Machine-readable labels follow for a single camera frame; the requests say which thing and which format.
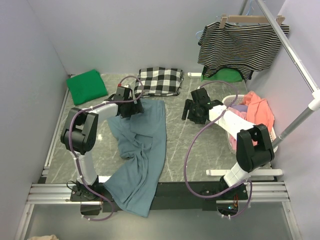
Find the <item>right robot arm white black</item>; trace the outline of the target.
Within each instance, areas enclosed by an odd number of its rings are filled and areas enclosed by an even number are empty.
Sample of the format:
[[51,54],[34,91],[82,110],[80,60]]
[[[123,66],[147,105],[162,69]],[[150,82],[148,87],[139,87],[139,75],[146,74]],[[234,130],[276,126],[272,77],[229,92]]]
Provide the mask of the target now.
[[232,112],[221,101],[211,100],[203,87],[192,91],[191,97],[185,101],[183,120],[188,119],[196,124],[209,121],[224,129],[236,141],[236,164],[223,176],[228,187],[248,179],[251,172],[274,159],[267,126],[255,125]]

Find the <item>blue t shirt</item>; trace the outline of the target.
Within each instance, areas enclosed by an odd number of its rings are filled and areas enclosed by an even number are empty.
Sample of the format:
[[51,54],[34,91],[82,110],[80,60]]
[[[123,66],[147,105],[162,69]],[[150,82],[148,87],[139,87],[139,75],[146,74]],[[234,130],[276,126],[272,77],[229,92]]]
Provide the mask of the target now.
[[162,100],[141,100],[144,112],[108,118],[125,163],[103,184],[123,211],[148,217],[166,159],[166,109]]

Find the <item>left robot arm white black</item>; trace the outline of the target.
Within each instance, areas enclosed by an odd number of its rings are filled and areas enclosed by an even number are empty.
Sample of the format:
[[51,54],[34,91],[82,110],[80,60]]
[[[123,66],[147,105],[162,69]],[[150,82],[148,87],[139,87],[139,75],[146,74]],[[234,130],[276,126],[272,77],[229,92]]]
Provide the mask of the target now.
[[111,117],[129,118],[143,113],[142,94],[134,93],[128,86],[118,85],[116,93],[100,104],[88,108],[73,107],[68,113],[60,141],[73,157],[77,181],[88,186],[98,181],[92,149],[96,143],[98,124]]

